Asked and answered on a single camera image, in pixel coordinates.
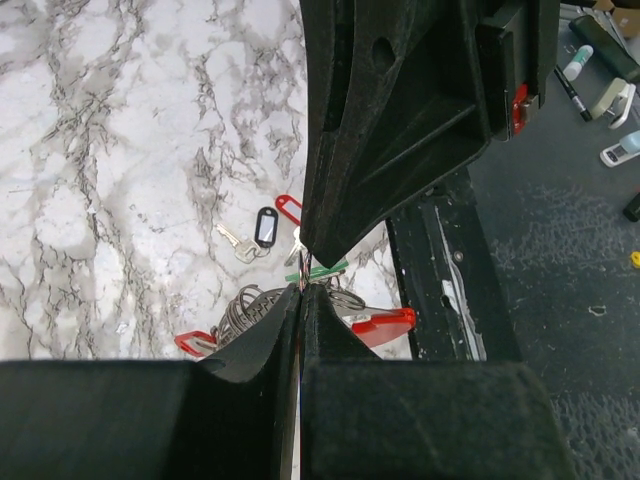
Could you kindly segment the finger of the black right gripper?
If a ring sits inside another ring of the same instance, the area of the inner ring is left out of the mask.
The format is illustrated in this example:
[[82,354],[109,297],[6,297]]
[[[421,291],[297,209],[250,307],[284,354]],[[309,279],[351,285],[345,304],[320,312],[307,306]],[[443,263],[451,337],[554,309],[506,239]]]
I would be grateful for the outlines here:
[[308,76],[308,153],[302,241],[318,260],[338,260],[360,239],[357,160],[358,3],[302,1]]

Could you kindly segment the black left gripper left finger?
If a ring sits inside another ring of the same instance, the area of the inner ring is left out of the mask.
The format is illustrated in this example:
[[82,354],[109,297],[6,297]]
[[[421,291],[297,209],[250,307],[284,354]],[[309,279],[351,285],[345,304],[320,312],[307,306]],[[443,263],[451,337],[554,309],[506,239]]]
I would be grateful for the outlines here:
[[301,295],[193,361],[5,361],[5,479],[287,479]]

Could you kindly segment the silver key with green tag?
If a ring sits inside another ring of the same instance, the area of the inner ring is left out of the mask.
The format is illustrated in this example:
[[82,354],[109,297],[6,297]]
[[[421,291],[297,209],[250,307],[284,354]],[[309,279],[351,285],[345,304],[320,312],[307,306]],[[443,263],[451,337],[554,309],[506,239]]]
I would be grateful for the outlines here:
[[285,258],[286,267],[296,268],[296,272],[291,274],[288,282],[299,282],[301,273],[308,273],[309,281],[320,281],[332,276],[336,276],[346,271],[349,262],[346,258],[341,259],[332,266],[324,266],[308,252],[300,239],[301,227],[296,226],[293,230],[293,245]]

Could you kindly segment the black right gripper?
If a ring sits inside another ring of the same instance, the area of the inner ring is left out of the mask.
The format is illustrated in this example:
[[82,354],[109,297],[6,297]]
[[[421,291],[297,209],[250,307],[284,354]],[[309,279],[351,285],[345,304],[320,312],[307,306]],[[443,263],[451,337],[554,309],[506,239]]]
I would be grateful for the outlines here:
[[560,3],[356,2],[358,243],[476,159],[491,132],[507,141],[533,120],[557,61]]

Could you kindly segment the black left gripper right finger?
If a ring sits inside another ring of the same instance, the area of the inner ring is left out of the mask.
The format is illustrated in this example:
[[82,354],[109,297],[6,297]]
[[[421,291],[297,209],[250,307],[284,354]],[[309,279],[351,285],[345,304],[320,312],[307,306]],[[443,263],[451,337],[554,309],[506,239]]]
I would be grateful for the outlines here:
[[541,381],[516,362],[385,361],[326,290],[301,304],[305,479],[571,479]]

